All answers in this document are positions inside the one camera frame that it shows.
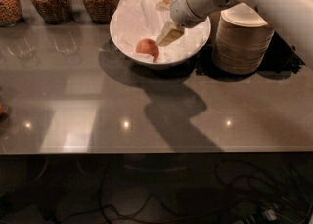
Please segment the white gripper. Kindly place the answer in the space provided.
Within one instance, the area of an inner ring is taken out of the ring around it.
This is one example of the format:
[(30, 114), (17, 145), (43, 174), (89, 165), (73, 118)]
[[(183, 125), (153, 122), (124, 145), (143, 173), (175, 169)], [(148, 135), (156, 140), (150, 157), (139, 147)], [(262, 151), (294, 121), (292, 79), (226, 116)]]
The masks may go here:
[(204, 11), (206, 6), (207, 0), (159, 0), (156, 9), (167, 11), (170, 7), (172, 21), (165, 23), (156, 44), (168, 46), (184, 35), (185, 28), (193, 28), (204, 22), (207, 19)]

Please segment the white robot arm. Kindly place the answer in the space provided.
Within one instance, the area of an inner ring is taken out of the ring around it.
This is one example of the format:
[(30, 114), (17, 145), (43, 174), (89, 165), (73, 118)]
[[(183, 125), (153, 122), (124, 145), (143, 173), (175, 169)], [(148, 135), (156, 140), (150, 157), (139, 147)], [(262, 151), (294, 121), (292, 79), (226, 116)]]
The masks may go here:
[(156, 43), (176, 40), (170, 32), (193, 28), (217, 11), (248, 5), (264, 19), (310, 67), (313, 66), (313, 0), (169, 0), (170, 21)]

